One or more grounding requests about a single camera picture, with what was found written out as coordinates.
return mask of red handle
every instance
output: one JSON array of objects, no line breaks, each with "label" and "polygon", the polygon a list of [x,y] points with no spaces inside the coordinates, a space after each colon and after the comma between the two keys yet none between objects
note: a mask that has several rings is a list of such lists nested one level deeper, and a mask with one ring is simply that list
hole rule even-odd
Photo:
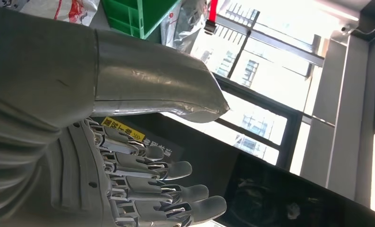
[{"label": "red handle", "polygon": [[218,0],[211,1],[211,10],[209,11],[209,20],[215,22],[215,17],[217,16],[217,5]]}]

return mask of robotic arm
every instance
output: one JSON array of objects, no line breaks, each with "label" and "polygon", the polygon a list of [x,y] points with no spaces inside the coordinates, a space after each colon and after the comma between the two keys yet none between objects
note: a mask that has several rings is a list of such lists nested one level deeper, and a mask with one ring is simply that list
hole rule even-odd
[{"label": "robotic arm", "polygon": [[[100,198],[110,188],[104,163],[81,121],[90,115],[171,112],[210,122],[228,109],[212,74],[188,55],[0,9],[0,222],[20,206],[22,215],[7,226],[112,222]],[[162,203],[158,209],[174,210]],[[33,212],[41,219],[33,216],[31,225]]]}]

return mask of green plastic crate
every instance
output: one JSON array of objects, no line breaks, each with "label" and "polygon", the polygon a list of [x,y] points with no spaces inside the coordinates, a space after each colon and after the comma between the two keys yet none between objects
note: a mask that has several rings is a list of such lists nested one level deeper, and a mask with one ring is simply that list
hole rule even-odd
[{"label": "green plastic crate", "polygon": [[146,39],[180,0],[103,0],[111,28]]}]

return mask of red and white bag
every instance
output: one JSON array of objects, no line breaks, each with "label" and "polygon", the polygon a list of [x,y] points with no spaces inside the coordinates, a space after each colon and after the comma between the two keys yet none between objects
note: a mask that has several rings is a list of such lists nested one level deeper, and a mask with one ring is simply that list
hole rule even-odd
[{"label": "red and white bag", "polygon": [[30,0],[20,12],[89,26],[100,0]]}]

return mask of plastic bag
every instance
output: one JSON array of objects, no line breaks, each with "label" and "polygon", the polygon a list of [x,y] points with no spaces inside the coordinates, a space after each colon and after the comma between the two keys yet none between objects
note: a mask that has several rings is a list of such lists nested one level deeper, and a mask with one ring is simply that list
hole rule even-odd
[{"label": "plastic bag", "polygon": [[177,6],[172,16],[161,23],[162,43],[185,53],[190,53],[198,31],[204,27],[208,14],[207,0],[185,0]]},{"label": "plastic bag", "polygon": [[89,26],[100,0],[31,0],[20,12]]}]

